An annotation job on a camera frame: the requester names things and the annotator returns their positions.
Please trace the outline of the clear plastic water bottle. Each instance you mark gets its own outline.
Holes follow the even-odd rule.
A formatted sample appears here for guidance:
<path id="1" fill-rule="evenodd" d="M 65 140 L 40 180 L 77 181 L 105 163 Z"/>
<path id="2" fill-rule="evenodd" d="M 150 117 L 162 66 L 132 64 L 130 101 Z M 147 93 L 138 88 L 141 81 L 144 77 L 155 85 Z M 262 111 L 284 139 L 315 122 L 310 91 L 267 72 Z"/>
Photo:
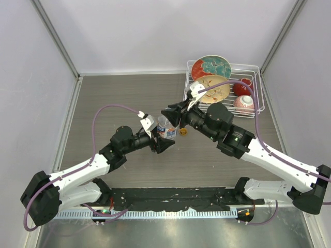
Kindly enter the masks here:
<path id="1" fill-rule="evenodd" d="M 157 132 L 162 138 L 175 140 L 177 127 L 174 127 L 165 116 L 160 115 L 158 117 Z"/>

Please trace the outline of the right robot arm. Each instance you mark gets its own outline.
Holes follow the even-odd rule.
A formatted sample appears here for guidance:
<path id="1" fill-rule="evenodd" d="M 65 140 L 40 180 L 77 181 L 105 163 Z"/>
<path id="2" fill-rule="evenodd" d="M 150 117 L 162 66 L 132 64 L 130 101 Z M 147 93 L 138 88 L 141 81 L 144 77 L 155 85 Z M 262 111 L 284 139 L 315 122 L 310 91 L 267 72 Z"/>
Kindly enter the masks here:
<path id="1" fill-rule="evenodd" d="M 161 114 L 175 127 L 193 127 L 224 154 L 258 165 L 281 178 L 258 181 L 241 178 L 234 199 L 245 204 L 251 199 L 273 199 L 292 203 L 299 210 L 319 214 L 330 183 L 330 168 L 305 164 L 266 145 L 253 134 L 232 123 L 233 114 L 222 104 L 210 105 L 206 112 L 187 101 L 168 106 Z"/>

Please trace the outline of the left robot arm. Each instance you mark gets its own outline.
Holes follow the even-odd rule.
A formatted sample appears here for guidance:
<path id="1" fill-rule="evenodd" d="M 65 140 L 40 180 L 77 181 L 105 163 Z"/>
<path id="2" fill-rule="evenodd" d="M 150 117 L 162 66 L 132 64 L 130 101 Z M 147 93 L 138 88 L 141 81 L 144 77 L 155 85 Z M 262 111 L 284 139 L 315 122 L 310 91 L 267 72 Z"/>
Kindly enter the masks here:
<path id="1" fill-rule="evenodd" d="M 23 226 L 29 228 L 27 219 L 31 218 L 35 226 L 51 221 L 60 210 L 84 203 L 96 203 L 105 206 L 110 200 L 110 189 L 97 179 L 106 175 L 126 161 L 126 155 L 149 147 L 160 154 L 175 144 L 174 140 L 163 138 L 153 129 L 134 134 L 129 126 L 119 127 L 110 142 L 90 159 L 58 173 L 37 172 L 20 201 L 25 207 Z"/>

